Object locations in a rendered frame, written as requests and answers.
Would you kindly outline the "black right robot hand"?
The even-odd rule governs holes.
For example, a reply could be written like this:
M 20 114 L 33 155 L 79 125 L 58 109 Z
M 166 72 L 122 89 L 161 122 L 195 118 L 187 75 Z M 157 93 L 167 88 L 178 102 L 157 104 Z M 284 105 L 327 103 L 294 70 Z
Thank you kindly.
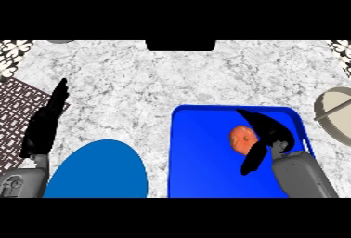
M 259 137 L 243 159 L 240 173 L 244 176 L 257 170 L 266 155 L 266 148 L 271 148 L 272 159 L 279 158 L 291 150 L 294 138 L 285 126 L 271 117 L 243 109 L 238 109 L 237 113 L 241 115 Z

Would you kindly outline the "orange squash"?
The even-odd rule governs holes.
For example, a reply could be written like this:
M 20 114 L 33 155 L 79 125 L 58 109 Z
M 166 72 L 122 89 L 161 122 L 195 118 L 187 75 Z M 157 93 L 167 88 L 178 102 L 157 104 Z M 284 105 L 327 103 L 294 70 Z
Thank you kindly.
M 257 142 L 253 130 L 247 126 L 235 126 L 229 131 L 228 138 L 234 152 L 247 155 L 251 145 Z

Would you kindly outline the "blue tray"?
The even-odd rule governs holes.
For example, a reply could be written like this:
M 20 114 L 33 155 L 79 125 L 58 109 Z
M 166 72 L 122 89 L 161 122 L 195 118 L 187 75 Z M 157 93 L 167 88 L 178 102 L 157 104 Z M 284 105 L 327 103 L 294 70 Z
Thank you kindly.
M 243 155 L 228 134 L 247 122 L 226 105 L 181 105 L 170 114 L 166 196 L 169 198 L 282 198 L 272 159 L 256 171 L 240 173 Z

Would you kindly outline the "black appliance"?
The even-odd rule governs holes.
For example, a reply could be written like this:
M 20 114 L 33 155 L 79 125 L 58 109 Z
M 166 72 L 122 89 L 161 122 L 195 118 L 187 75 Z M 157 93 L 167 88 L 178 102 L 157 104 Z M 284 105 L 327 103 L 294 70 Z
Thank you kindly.
M 145 40 L 148 51 L 212 51 L 213 40 Z

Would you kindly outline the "blue oval plate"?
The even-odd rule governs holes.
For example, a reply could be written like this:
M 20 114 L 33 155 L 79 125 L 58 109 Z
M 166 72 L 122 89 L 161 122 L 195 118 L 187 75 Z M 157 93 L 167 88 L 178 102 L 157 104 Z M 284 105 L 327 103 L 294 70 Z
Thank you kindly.
M 82 146 L 58 165 L 45 198 L 145 198 L 142 160 L 132 148 L 113 139 Z

